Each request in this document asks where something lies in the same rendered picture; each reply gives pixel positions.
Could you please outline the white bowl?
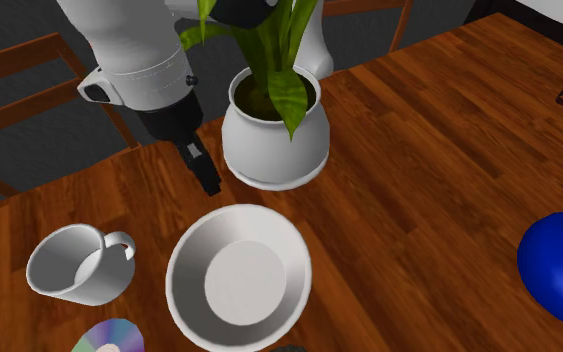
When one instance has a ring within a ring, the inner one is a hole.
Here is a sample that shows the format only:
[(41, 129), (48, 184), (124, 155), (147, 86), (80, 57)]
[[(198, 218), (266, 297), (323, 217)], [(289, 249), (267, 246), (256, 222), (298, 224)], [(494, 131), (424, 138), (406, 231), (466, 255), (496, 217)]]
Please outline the white bowl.
[(258, 352), (298, 321), (312, 264), (297, 228), (264, 206), (235, 204), (197, 220), (179, 239), (165, 280), (182, 334), (209, 352)]

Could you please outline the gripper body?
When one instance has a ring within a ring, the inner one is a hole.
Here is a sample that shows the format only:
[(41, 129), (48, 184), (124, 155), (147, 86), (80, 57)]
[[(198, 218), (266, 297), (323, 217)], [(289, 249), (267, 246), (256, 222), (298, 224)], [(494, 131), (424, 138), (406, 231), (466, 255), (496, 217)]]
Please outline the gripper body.
[(157, 140), (191, 143), (203, 120), (203, 111), (194, 90), (170, 106), (138, 111), (146, 130)]

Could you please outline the green plant in white pot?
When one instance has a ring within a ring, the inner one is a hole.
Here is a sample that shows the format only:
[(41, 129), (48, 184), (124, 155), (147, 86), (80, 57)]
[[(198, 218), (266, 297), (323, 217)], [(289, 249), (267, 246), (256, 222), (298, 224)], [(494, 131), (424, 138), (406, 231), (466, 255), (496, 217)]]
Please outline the green plant in white pot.
[(225, 163), (238, 179), (257, 189), (300, 187), (320, 173), (329, 156), (330, 127), (320, 83), (296, 63), (321, 0), (278, 0), (270, 17), (253, 29), (207, 23), (219, 4), (200, 0), (200, 24), (179, 38), (189, 50), (213, 36), (229, 35), (248, 64), (228, 89), (221, 128)]

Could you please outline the wooden chair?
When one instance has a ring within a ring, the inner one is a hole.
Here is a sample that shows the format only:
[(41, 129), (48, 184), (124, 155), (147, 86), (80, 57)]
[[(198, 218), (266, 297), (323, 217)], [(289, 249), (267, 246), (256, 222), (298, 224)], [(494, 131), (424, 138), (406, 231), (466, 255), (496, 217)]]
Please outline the wooden chair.
[(399, 48), (413, 3), (414, 0), (324, 0), (323, 16), (340, 16), (400, 8), (401, 15), (389, 48), (389, 53), (391, 53)]
[(79, 97), (88, 71), (57, 32), (0, 50), (0, 79), (48, 61), (63, 59), (76, 77), (0, 107), (0, 130)]

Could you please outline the iridescent compact disc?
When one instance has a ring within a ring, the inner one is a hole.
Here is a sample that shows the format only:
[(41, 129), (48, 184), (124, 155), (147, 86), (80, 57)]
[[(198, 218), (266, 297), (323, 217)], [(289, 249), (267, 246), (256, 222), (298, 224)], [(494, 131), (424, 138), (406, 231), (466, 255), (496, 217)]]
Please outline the iridescent compact disc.
[(127, 319), (97, 323), (74, 345), (71, 352), (145, 352), (138, 327)]

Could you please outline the blue rounded object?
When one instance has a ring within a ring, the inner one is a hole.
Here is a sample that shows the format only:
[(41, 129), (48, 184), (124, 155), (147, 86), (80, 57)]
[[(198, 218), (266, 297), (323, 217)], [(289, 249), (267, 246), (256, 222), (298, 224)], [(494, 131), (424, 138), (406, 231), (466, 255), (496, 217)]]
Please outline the blue rounded object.
[(525, 231), (517, 267), (532, 298), (563, 322), (563, 212), (541, 218)]

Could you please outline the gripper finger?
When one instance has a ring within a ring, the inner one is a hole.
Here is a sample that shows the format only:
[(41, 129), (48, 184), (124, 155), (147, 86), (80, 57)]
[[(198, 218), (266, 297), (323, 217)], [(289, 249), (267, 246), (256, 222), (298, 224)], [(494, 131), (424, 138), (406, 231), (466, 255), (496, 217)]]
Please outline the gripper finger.
[(214, 162), (197, 134), (174, 142), (188, 169), (196, 176), (203, 190), (213, 196), (221, 191), (221, 178)]

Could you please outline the wooden table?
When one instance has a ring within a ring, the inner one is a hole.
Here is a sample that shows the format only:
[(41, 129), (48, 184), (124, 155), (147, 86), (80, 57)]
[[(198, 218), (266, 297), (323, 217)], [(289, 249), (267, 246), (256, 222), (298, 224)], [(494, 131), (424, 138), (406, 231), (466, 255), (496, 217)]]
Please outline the wooden table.
[[(313, 286), (283, 338), (308, 352), (563, 352), (563, 323), (523, 286), (519, 241), (563, 211), (563, 47), (501, 15), (455, 28), (322, 83), (329, 160), (291, 191), (226, 169), (220, 126), (203, 140), (223, 177), (208, 197), (164, 142), (0, 202), (0, 352), (71, 352), (96, 323), (126, 318), (147, 352), (200, 352), (165, 298), (174, 246), (234, 203), (291, 220)], [(71, 224), (121, 230), (136, 273), (88, 307), (33, 292), (30, 254)]]

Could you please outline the white mug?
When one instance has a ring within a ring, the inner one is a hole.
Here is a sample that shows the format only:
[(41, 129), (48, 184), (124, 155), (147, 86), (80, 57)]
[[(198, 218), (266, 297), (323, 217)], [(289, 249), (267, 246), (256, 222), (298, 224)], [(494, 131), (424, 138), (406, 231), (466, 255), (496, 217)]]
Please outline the white mug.
[(31, 254), (26, 279), (41, 295), (87, 306), (109, 303), (135, 274), (136, 245), (122, 231), (105, 234), (71, 224), (44, 238)]

